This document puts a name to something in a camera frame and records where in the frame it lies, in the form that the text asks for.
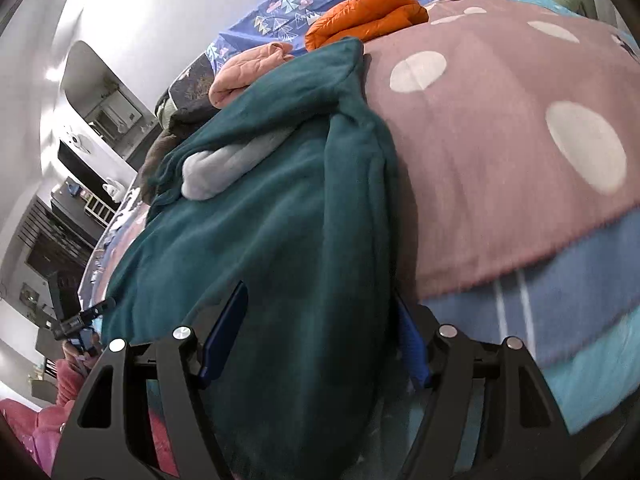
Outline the dark green fleece jacket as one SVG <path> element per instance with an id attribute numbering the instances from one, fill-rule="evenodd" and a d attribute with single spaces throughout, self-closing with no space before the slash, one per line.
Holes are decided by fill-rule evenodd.
<path id="1" fill-rule="evenodd" d="M 108 284 L 102 336 L 133 344 L 245 284 L 247 315 L 203 401 L 247 479 L 340 478 L 395 355 L 398 165 L 363 72 L 346 38 L 260 77 L 164 158 Z"/>

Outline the pink sleeve of operator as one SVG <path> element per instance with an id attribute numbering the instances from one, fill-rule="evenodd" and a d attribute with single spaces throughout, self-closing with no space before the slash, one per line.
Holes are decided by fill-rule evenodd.
<path id="1" fill-rule="evenodd" d="M 22 479 L 177 479 L 166 426 L 149 409 L 145 379 L 134 370 L 146 344 L 81 354 L 64 342 L 55 363 L 58 394 L 35 412 L 1 402 L 1 454 L 22 447 L 10 468 Z"/>

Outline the blue striped bed sheet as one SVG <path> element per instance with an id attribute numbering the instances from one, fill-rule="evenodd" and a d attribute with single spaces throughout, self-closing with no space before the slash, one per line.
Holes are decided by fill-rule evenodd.
<path id="1" fill-rule="evenodd" d="M 639 387 L 638 210 L 549 259 L 426 306 L 472 339 L 521 338 L 578 434 Z M 399 304 L 392 312 L 398 355 L 346 479 L 396 478 L 424 413 L 413 385 L 426 375 L 416 331 Z"/>

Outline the brown folded garment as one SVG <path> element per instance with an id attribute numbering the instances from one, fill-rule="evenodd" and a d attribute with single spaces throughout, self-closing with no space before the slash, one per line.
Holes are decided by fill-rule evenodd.
<path id="1" fill-rule="evenodd" d="M 154 177 L 160 168 L 160 163 L 164 157 L 179 146 L 186 136 L 164 129 L 154 140 L 149 151 L 146 153 L 144 163 L 138 172 L 140 180 L 140 195 L 142 202 L 151 205 L 156 194 L 156 184 Z"/>

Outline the dark patterned pillow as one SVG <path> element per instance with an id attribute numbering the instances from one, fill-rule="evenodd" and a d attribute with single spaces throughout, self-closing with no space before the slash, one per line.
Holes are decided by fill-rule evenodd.
<path id="1" fill-rule="evenodd" d="M 215 72 L 205 53 L 198 56 L 168 87 L 168 96 L 175 107 L 187 106 L 192 101 L 207 98 L 214 82 Z"/>

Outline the pink polka dot blanket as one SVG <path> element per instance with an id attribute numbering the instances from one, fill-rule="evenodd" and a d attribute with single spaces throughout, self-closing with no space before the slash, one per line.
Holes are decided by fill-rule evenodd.
<path id="1" fill-rule="evenodd" d="M 364 47 L 399 164 L 398 278 L 416 299 L 559 252 L 639 203 L 639 51 L 613 26 L 440 0 Z"/>

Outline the pink quilted jacket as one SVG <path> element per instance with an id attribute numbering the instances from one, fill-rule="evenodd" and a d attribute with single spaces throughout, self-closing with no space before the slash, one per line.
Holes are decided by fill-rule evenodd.
<path id="1" fill-rule="evenodd" d="M 213 107 L 221 110 L 236 99 L 251 84 L 275 68 L 292 61 L 293 46 L 273 41 L 235 55 L 216 73 L 208 90 Z"/>

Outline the orange puffer jacket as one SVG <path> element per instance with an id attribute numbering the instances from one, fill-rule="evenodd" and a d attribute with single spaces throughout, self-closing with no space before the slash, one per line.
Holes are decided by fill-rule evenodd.
<path id="1" fill-rule="evenodd" d="M 367 42 L 427 21 L 418 0 L 345 0 L 312 23 L 304 45 L 310 52 L 345 37 Z"/>

